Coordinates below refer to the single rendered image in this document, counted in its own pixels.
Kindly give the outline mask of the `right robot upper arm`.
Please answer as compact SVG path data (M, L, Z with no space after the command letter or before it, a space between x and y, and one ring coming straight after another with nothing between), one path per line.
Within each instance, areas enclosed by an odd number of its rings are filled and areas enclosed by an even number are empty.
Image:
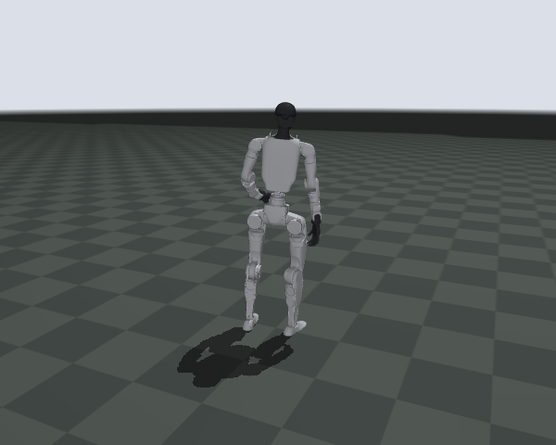
M300 153L306 157L304 160L305 173L307 179L304 181L305 188L308 190L316 189L316 155L313 145L300 142Z

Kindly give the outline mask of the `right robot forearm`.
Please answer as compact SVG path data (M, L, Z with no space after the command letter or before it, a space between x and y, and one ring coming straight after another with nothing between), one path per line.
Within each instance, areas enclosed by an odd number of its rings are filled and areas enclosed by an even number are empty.
M319 181L316 178L316 190L311 190L308 192L308 198L310 201L310 218L314 221L314 216L316 214L320 214L321 219L321 203L320 203L320 189L319 189Z

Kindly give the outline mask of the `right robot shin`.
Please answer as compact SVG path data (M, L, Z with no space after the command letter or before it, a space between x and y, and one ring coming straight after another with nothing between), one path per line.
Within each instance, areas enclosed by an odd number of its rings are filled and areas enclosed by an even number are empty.
M286 284L285 296L288 307L288 325L297 326L298 306L301 302L303 290L303 275L300 270L296 270L293 275L293 285Z

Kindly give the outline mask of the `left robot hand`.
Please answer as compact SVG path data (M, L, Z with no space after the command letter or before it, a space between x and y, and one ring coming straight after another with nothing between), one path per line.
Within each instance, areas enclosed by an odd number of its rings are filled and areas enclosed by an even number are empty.
M270 196L271 196L271 193L266 193L265 191L260 190L260 189L259 189L259 192L260 192L262 195L264 195L260 200L262 200L264 203L268 203L268 202L269 202L269 199L270 199Z

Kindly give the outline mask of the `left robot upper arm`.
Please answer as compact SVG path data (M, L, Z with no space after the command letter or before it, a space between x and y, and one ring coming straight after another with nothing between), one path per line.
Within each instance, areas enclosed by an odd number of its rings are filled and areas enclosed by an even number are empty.
M244 160L244 166L240 177L243 181L249 184L255 181L256 175L252 170L259 156L258 152L262 150L264 139L265 138L255 138L248 145L246 157Z

